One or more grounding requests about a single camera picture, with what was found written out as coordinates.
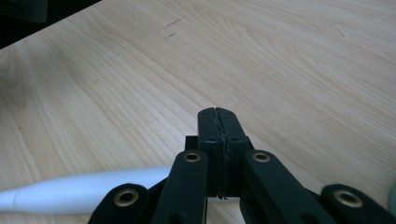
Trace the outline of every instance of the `light wooden tabletop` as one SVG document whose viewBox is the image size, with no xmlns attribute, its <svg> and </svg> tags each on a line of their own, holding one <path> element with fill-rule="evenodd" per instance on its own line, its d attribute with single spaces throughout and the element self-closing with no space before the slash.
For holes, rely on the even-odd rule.
<svg viewBox="0 0 396 224">
<path fill-rule="evenodd" d="M 396 2 L 104 0 L 0 50 L 0 190 L 172 164 L 196 114 L 232 110 L 308 189 L 388 206 Z M 0 213 L 0 223 L 90 214 Z M 244 223 L 237 203 L 207 223 Z"/>
</svg>

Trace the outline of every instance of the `dark background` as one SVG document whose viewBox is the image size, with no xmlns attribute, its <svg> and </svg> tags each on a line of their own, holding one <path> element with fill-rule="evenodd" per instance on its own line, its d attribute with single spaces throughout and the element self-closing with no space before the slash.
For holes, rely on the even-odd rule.
<svg viewBox="0 0 396 224">
<path fill-rule="evenodd" d="M 49 0 L 47 20 L 43 23 L 22 21 L 0 15 L 0 49 L 13 44 L 57 21 L 81 11 L 100 0 Z"/>
</svg>

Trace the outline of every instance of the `screw hole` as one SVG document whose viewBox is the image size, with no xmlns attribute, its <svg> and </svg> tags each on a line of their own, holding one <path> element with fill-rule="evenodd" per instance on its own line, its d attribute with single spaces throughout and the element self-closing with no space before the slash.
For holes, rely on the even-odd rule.
<svg viewBox="0 0 396 224">
<path fill-rule="evenodd" d="M 268 162 L 270 160 L 270 157 L 265 153 L 257 152 L 253 154 L 253 159 L 259 162 Z"/>
<path fill-rule="evenodd" d="M 347 191 L 347 190 L 337 190 L 334 192 L 334 197 L 335 199 L 342 203 L 343 205 L 353 207 L 353 208 L 358 208 L 363 206 L 363 201 L 361 198 L 356 196 L 355 194 Z"/>
<path fill-rule="evenodd" d="M 123 189 L 114 197 L 114 203 L 119 207 L 126 207 L 134 204 L 139 198 L 139 193 L 135 189 Z"/>
<path fill-rule="evenodd" d="M 318 219 L 309 213 L 302 213 L 300 215 L 300 219 L 305 224 L 318 224 L 319 223 Z"/>
<path fill-rule="evenodd" d="M 189 161 L 189 162 L 196 162 L 200 159 L 201 159 L 201 156 L 194 152 L 184 155 L 184 160 Z"/>
<path fill-rule="evenodd" d="M 181 212 L 174 213 L 169 217 L 170 224 L 183 224 L 185 220 L 186 216 Z"/>
</svg>

